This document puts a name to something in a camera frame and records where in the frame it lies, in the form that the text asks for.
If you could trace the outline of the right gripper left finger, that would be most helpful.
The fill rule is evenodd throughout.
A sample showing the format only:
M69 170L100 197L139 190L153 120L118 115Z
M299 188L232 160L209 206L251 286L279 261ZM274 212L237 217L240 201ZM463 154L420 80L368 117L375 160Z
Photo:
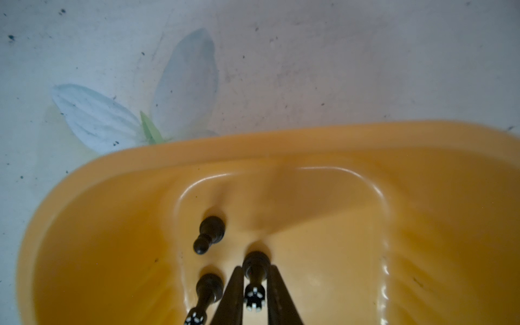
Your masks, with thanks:
M244 282L244 270L236 266L210 325L242 325Z

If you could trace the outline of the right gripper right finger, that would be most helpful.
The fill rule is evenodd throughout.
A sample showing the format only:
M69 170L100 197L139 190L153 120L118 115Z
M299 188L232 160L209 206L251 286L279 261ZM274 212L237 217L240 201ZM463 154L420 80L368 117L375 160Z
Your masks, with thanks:
M303 325L281 273L275 265L269 267L267 286L268 324Z

